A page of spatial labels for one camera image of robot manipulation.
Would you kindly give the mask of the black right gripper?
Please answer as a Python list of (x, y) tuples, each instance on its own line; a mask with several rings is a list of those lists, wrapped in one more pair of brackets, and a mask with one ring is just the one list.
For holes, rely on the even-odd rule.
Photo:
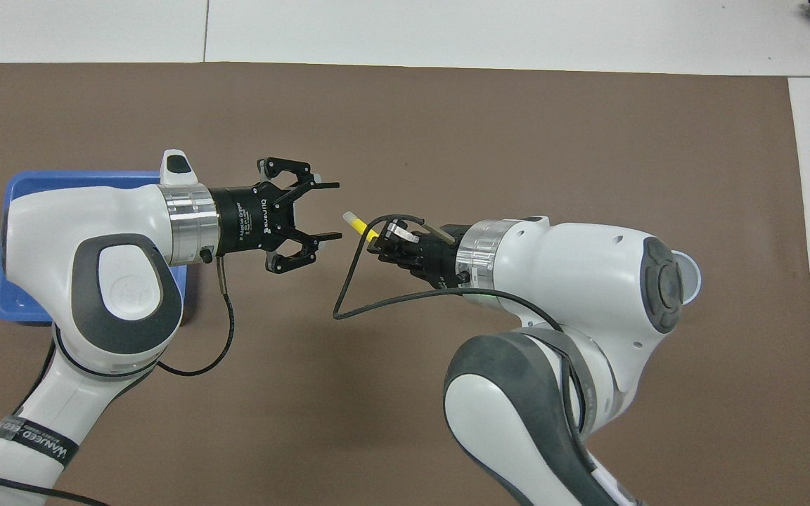
[(380, 262), (405, 265), (408, 272), (433, 288), (456, 288), (470, 282), (470, 272), (456, 265), (457, 252), (469, 225), (447, 224), (442, 231), (454, 237), (453, 246), (423, 231), (412, 233), (404, 222), (387, 222), (385, 239), (372, 242), (367, 252)]

